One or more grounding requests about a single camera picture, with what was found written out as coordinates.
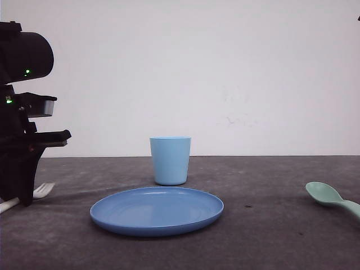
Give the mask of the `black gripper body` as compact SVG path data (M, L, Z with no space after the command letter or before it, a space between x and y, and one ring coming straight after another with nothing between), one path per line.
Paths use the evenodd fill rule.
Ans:
M66 146L70 131L39 132L27 116L20 94L12 85L1 86L1 151Z

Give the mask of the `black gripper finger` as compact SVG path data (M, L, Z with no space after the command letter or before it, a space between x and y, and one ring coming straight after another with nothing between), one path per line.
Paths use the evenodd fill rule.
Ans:
M33 202L34 179L44 148L1 151L1 199L19 199L23 206Z

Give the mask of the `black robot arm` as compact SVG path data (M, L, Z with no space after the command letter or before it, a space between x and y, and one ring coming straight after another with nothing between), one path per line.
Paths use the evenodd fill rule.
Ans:
M38 132L31 118L52 116L56 97L15 93L14 82L47 76L54 63L48 41L15 21L1 23L1 199L34 200L39 159L49 147L64 147L69 130Z

